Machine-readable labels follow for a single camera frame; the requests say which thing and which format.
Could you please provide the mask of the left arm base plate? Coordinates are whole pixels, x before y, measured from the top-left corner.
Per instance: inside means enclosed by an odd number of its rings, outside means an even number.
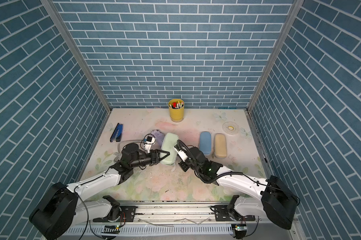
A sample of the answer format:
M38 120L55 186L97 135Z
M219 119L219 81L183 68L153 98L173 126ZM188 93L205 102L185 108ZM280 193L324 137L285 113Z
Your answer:
M113 207L111 211L103 218L93 219L95 223L111 223L111 222L133 222L137 207L136 206L120 206Z

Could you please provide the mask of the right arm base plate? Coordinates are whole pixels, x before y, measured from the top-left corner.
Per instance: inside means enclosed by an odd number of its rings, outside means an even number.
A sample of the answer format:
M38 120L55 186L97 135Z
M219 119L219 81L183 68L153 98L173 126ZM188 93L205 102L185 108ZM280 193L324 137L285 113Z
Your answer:
M252 215L242 216L237 213L233 207L228 205L215 205L209 207L214 213L215 220L217 222L228 222L228 221L255 221L256 217Z

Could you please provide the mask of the grey case front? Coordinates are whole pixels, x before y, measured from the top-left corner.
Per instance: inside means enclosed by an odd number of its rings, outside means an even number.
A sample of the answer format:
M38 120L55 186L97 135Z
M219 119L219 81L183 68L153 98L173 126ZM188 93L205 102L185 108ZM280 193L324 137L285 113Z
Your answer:
M177 144L179 140L178 135L173 133L167 133L163 139L163 143L161 146L162 151L169 152L169 156L164 158L160 163L167 166L172 166L175 163L177 152L174 146Z

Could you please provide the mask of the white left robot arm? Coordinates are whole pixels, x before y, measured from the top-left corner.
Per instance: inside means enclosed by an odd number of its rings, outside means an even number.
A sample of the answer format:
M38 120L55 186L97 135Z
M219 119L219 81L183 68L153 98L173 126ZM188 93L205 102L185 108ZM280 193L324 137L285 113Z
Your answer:
M120 203L111 196L100 201L86 202L97 193L120 185L132 176L135 168L154 166L170 159L171 152L152 150L146 153L138 144L127 144L121 158L115 164L96 176L65 185L52 185L29 216L29 221L48 240L56 240L70 227L91 220L121 222L126 220Z

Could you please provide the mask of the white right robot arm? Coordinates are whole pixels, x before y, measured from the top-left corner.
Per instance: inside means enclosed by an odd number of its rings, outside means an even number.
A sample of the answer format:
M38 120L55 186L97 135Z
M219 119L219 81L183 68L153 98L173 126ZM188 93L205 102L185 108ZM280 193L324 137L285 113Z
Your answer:
M268 179L248 176L208 160L197 147L188 148L178 140L174 146L181 158L179 165L191 169L205 184L216 184L251 196L261 202L267 218L278 227L290 230L300 198L278 177Z

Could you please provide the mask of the beige zippered umbrella case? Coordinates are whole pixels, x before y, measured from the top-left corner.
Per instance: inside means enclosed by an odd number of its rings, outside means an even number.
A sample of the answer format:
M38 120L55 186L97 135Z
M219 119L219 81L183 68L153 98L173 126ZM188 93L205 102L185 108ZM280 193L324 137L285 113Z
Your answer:
M226 137L224 134L216 134L214 137L214 155L220 159L227 157Z

